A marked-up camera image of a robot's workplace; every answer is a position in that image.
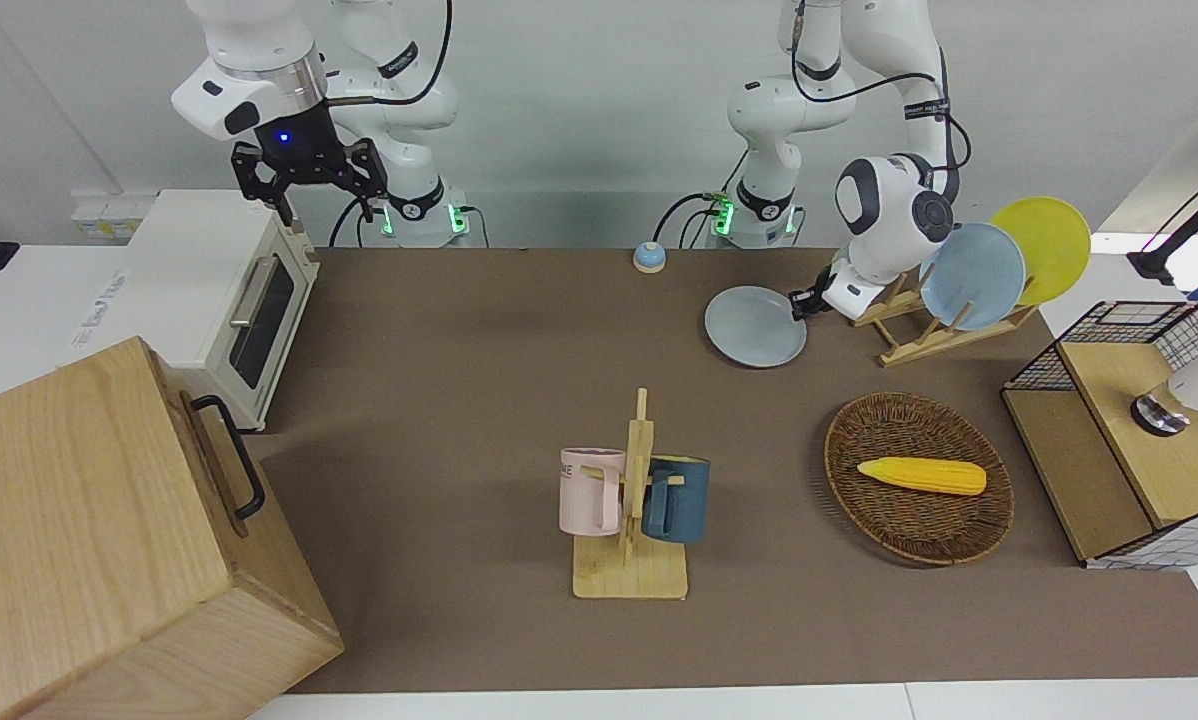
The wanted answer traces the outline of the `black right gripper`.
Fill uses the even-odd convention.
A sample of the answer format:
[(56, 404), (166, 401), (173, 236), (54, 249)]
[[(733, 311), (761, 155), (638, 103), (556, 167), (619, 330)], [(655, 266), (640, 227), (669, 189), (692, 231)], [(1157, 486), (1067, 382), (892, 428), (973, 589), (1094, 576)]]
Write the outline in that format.
[(291, 117), (276, 117), (258, 127), (258, 141), (234, 143), (232, 173), (244, 199), (260, 201), (294, 226), (288, 201), (291, 184), (334, 184), (352, 188), (361, 220), (370, 222), (388, 196), (388, 173), (373, 140), (341, 145), (329, 109), (311, 108)]

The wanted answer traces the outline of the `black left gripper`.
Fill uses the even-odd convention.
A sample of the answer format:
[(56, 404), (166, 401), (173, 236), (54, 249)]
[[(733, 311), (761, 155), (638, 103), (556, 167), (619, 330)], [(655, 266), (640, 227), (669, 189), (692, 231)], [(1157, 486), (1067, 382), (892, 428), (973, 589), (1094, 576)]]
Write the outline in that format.
[(837, 282), (845, 264), (828, 264), (815, 282), (813, 288), (788, 292), (788, 301), (794, 305), (795, 322), (805, 322), (825, 311), (825, 304), (841, 304), (843, 290)]

